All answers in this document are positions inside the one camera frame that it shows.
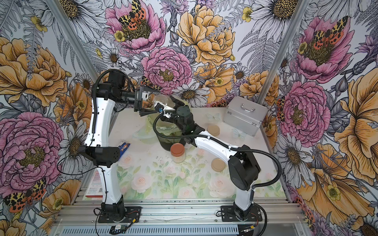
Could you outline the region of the blue snack packet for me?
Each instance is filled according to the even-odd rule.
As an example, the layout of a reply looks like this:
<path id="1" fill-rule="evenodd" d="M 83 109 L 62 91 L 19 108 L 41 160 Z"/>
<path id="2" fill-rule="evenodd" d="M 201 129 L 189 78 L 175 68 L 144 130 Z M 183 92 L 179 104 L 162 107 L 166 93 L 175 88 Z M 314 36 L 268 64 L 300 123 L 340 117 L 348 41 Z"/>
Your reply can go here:
<path id="1" fill-rule="evenodd" d="M 119 145 L 118 148 L 120 150 L 120 156 L 122 156 L 129 147 L 130 147 L 130 143 L 122 143 L 121 145 Z"/>

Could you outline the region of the aluminium frame post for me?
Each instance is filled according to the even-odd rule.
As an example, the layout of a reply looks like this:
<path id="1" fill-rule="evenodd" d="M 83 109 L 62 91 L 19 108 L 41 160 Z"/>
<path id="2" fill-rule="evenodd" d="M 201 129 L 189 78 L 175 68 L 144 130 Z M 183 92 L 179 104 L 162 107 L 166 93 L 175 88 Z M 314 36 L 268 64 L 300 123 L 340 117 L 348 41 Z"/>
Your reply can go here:
<path id="1" fill-rule="evenodd" d="M 300 23 L 302 21 L 302 18 L 305 15 L 305 12 L 308 8 L 308 5 L 311 1 L 309 0 L 302 0 L 299 1 L 296 7 L 296 10 L 292 16 L 291 22 L 288 26 L 288 29 L 286 33 L 283 35 L 282 42 L 280 44 L 280 47 L 276 53 L 276 56 L 273 60 L 273 63 L 268 71 L 265 83 L 261 89 L 261 92 L 258 95 L 257 103 L 262 105 L 263 101 L 265 100 L 270 86 L 273 84 L 274 78 L 276 76 L 276 73 L 280 67 L 280 64 L 285 56 L 285 53 L 289 47 L 289 45 L 292 42 L 292 39 L 294 37 L 294 34 L 296 33 L 297 29 L 300 27 Z"/>
<path id="2" fill-rule="evenodd" d="M 65 13 L 60 1 L 45 2 L 54 18 L 52 26 L 58 35 L 58 38 L 64 39 L 71 45 L 74 53 L 78 56 L 79 61 L 83 66 L 84 72 L 87 73 L 93 81 L 95 81 L 98 77 L 98 72 L 92 64 L 90 57 L 88 56 L 79 36 L 76 33 L 73 23 Z"/>

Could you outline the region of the black mesh waste bin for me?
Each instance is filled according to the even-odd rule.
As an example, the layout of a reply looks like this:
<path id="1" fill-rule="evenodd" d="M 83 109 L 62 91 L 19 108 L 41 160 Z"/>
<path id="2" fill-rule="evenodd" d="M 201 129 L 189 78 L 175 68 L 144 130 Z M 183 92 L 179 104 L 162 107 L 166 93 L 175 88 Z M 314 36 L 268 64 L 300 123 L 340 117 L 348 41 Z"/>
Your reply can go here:
<path id="1" fill-rule="evenodd" d="M 170 151 L 170 148 L 173 144 L 180 143 L 183 146 L 186 145 L 186 142 L 184 139 L 178 139 L 178 136 L 182 136 L 182 132 L 177 127 L 157 127 L 157 131 L 160 135 L 166 136 L 166 137 L 175 137 L 175 139 L 168 139 L 163 138 L 161 136 L 157 136 L 160 145 L 162 148 L 166 151 Z"/>

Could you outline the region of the green plastic bin liner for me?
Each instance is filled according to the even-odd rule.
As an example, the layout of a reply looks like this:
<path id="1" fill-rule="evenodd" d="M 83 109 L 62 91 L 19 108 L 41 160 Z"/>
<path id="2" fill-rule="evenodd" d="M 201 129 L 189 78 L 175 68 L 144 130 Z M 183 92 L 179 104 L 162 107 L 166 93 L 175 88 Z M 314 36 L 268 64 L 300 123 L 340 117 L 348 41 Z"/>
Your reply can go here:
<path id="1" fill-rule="evenodd" d="M 188 102 L 185 102 L 185 101 L 180 100 L 180 99 L 173 99 L 173 102 L 176 104 L 176 106 L 177 105 L 178 106 L 188 105 L 190 107 Z M 180 127 L 176 126 L 173 123 L 169 123 L 168 118 L 164 117 L 162 114 L 159 114 L 159 113 L 148 115 L 147 116 L 147 122 L 150 123 L 151 129 L 153 129 L 153 127 L 155 127 L 156 131 L 157 131 L 157 127 L 169 127 L 169 128 L 177 127 L 182 132 L 182 129 Z"/>

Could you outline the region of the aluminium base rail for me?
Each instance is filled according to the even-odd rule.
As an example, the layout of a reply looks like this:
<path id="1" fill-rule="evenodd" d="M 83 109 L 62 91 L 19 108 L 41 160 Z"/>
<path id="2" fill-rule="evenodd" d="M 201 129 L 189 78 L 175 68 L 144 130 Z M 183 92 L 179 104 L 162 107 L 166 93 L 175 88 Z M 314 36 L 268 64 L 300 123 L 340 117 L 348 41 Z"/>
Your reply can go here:
<path id="1" fill-rule="evenodd" d="M 126 201 L 130 209 L 139 207 L 139 221 L 124 233 L 126 236 L 233 236 L 252 222 L 224 222 L 216 212 L 232 204 L 231 199 L 200 200 L 134 200 Z M 255 198 L 267 213 L 251 231 L 253 236 L 265 228 L 266 236 L 309 236 L 310 229 L 298 204 L 286 198 Z M 95 215 L 99 201 L 77 201 L 64 206 L 53 224 L 52 236 L 108 236 L 111 228 L 128 226 L 136 216 L 132 213 L 125 223 L 99 223 Z"/>

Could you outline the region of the glass jar beige lid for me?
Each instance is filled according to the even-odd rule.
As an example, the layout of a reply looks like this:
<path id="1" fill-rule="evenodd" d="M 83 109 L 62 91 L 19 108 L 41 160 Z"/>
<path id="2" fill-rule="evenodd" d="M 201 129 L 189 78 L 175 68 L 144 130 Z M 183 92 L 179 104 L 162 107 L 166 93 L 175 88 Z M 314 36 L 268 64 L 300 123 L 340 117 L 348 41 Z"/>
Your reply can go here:
<path id="1" fill-rule="evenodd" d="M 217 137 L 217 136 L 219 136 L 220 135 L 220 128 L 217 126 L 217 125 L 214 125 L 214 124 L 212 124 L 212 125 L 209 125 L 208 127 L 207 127 L 207 131 L 211 134 L 211 135 L 213 135 L 213 136 L 215 136 L 215 137 Z"/>
<path id="2" fill-rule="evenodd" d="M 153 95 L 152 97 L 152 106 L 149 110 L 157 113 L 169 113 L 175 112 L 176 104 L 173 102 L 170 96 L 159 94 Z"/>

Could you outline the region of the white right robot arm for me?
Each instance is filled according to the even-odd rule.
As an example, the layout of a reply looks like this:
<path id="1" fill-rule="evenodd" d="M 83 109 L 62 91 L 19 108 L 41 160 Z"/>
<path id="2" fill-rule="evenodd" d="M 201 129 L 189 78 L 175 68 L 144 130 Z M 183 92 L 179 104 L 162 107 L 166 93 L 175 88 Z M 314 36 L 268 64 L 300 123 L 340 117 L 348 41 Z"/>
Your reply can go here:
<path id="1" fill-rule="evenodd" d="M 164 116 L 180 129 L 181 139 L 187 144 L 215 155 L 227 165 L 231 182 L 237 188 L 234 215 L 239 221 L 247 220 L 253 208 L 253 183 L 260 173 L 260 166 L 249 147 L 233 146 L 215 138 L 195 123 L 190 108 L 181 101 L 166 110 Z"/>

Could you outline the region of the glass jar orange lid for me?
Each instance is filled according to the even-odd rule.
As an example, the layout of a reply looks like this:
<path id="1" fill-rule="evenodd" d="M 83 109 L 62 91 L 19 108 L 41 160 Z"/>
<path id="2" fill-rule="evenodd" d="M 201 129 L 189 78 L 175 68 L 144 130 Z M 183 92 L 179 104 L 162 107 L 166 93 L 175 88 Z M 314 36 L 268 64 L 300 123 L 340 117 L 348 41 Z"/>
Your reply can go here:
<path id="1" fill-rule="evenodd" d="M 186 159 L 185 147 L 181 143 L 175 143 L 170 148 L 172 160 L 175 163 L 182 163 Z"/>

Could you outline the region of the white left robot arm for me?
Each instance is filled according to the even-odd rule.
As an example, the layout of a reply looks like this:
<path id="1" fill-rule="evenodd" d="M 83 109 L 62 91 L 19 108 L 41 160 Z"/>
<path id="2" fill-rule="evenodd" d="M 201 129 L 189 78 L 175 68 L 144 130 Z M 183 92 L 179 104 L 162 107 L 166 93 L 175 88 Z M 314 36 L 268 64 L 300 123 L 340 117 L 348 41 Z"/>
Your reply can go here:
<path id="1" fill-rule="evenodd" d="M 109 145 L 111 117 L 116 103 L 133 104 L 140 116 L 153 114 L 142 103 L 154 92 L 149 87 L 136 91 L 124 90 L 129 76 L 117 69 L 104 71 L 92 88 L 92 117 L 85 144 L 78 148 L 80 155 L 91 161 L 100 176 L 103 190 L 98 221 L 100 223 L 122 222 L 127 219 L 123 195 L 117 178 L 121 151 Z"/>

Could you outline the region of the silver metal case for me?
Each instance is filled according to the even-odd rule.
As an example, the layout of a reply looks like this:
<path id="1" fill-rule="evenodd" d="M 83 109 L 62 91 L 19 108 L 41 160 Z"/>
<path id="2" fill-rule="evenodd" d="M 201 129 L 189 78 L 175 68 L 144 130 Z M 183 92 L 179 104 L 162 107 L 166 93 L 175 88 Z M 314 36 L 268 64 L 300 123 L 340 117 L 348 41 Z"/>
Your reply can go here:
<path id="1" fill-rule="evenodd" d="M 236 96 L 227 105 L 223 122 L 250 136 L 255 136 L 267 112 L 267 107 Z"/>

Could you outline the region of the aluminium frame post right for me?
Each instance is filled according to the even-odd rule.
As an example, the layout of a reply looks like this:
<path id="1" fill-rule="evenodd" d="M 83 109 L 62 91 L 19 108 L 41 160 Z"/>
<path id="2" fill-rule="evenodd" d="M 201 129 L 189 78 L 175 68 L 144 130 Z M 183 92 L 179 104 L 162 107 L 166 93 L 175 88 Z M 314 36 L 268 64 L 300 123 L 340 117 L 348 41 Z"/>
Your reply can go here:
<path id="1" fill-rule="evenodd" d="M 296 33 L 297 29 L 300 27 L 300 23 L 302 21 L 302 18 L 305 15 L 305 12 L 308 8 L 308 5 L 311 1 L 309 0 L 302 0 L 299 1 L 296 7 L 296 10 L 292 16 L 291 22 L 288 26 L 288 29 L 286 33 L 283 35 L 282 42 L 280 44 L 280 47 L 276 53 L 276 56 L 273 60 L 273 63 L 268 71 L 265 83 L 261 89 L 261 92 L 258 95 L 257 103 L 262 105 L 263 101 L 265 100 L 270 86 L 273 84 L 274 78 L 276 76 L 276 73 L 280 67 L 280 64 L 285 56 L 285 53 L 289 47 L 289 45 L 292 42 L 292 39 L 294 37 L 294 34 Z"/>

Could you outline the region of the pink red packet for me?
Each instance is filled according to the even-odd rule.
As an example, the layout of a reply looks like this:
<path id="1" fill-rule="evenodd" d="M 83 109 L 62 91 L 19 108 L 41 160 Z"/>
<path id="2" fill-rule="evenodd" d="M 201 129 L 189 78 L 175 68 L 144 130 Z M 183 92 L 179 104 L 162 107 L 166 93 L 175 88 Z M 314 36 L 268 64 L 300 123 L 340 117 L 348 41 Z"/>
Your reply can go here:
<path id="1" fill-rule="evenodd" d="M 102 198 L 103 192 L 102 192 L 102 184 L 100 175 L 97 170 L 94 171 L 92 174 L 92 178 L 88 184 L 87 190 L 85 192 L 85 197 L 87 198 Z"/>

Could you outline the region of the aluminium frame post left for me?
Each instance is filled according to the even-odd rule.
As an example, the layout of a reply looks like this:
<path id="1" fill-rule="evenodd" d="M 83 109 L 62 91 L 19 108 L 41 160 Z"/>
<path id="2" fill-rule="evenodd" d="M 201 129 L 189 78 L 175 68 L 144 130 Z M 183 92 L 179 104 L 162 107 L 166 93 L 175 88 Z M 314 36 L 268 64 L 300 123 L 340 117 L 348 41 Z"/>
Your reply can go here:
<path id="1" fill-rule="evenodd" d="M 64 39 L 71 45 L 74 53 L 78 56 L 79 61 L 83 66 L 84 72 L 87 73 L 93 81 L 95 81 L 98 77 L 98 72 L 92 64 L 90 57 L 88 56 L 79 36 L 76 33 L 73 23 L 65 13 L 60 1 L 45 2 L 54 18 L 52 26 L 58 35 L 58 38 Z"/>

